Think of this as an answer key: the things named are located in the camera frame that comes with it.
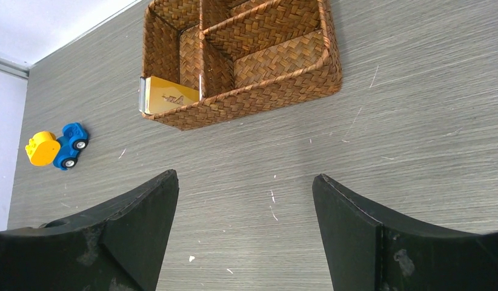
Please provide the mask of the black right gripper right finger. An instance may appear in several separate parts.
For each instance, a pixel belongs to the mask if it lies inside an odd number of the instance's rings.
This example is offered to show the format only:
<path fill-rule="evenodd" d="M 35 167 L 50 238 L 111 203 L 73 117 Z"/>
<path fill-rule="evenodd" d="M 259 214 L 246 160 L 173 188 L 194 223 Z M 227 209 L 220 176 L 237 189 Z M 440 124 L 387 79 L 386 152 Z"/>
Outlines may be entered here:
<path fill-rule="evenodd" d="M 498 290 L 498 232 L 423 222 L 324 174 L 312 192 L 334 290 Z"/>

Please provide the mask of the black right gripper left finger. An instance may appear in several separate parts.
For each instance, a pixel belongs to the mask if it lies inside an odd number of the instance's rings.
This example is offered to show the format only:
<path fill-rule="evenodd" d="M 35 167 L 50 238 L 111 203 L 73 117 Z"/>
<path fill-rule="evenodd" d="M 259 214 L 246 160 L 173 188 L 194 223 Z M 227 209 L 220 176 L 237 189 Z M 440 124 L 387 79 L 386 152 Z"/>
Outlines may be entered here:
<path fill-rule="evenodd" d="M 89 209 L 0 232 L 0 290 L 155 290 L 179 195 L 175 170 Z"/>

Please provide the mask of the gold credit card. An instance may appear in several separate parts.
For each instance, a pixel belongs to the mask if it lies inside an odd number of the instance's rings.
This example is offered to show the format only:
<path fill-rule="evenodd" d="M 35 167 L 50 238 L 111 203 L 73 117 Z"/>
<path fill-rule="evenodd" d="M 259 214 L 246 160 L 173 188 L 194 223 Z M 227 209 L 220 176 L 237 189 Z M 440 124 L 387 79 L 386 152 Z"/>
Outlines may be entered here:
<path fill-rule="evenodd" d="M 145 114 L 155 115 L 200 100 L 200 91 L 156 76 L 145 78 Z"/>

